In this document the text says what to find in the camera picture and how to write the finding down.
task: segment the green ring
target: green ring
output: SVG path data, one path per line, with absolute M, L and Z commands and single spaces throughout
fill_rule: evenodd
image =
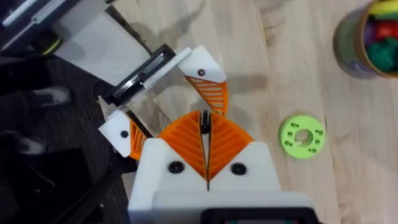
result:
M 307 129 L 310 132 L 308 140 L 296 142 L 295 135 Z M 287 119 L 279 129 L 279 143 L 286 153 L 297 159 L 309 159 L 318 154 L 326 142 L 326 131 L 317 119 L 298 115 Z

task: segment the black screw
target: black screw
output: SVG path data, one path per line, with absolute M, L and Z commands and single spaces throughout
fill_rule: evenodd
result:
M 120 132 L 120 136 L 122 136 L 122 138 L 127 138 L 127 137 L 129 137 L 129 132 L 126 130 L 123 130 Z
M 173 161 L 169 164 L 169 172 L 172 174 L 180 174 L 184 168 L 184 164 L 180 161 Z
M 198 70 L 198 75 L 199 76 L 204 76 L 204 75 L 206 75 L 206 72 L 203 69 L 199 69 Z
M 235 175 L 244 175 L 248 169 L 246 166 L 240 162 L 237 162 L 231 166 L 231 172 Z

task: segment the orange striped pad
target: orange striped pad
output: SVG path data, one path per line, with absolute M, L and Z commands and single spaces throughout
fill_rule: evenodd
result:
M 201 140 L 201 112 L 194 111 L 171 123 L 159 138 L 169 144 L 188 164 L 206 179 L 206 162 Z
M 138 128 L 137 124 L 130 119 L 130 157 L 139 160 L 144 146 L 144 141 L 147 139 L 145 134 Z
M 226 116 L 228 111 L 228 88 L 226 82 L 215 83 L 189 76 L 185 76 L 185 78 L 213 111 Z
M 212 113 L 208 181 L 252 141 L 253 138 L 236 124 Z

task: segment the colorful toy pieces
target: colorful toy pieces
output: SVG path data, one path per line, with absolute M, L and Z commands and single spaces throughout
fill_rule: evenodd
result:
M 382 72 L 398 71 L 398 0 L 375 2 L 364 29 L 372 64 Z

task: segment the wood grain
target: wood grain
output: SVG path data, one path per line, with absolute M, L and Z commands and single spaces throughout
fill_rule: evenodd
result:
M 323 222 L 396 223 L 398 82 L 353 78 L 332 50 L 339 21 L 366 3 L 119 0 L 115 6 L 152 49 L 166 43 L 210 51 L 228 76 L 228 118 L 269 145 L 284 190 L 307 193 Z M 151 113 L 173 121 L 206 107 L 178 71 L 164 83 L 149 99 L 158 105 Z M 287 156 L 277 139 L 283 119 L 298 111 L 327 125 L 326 147 L 305 161 Z

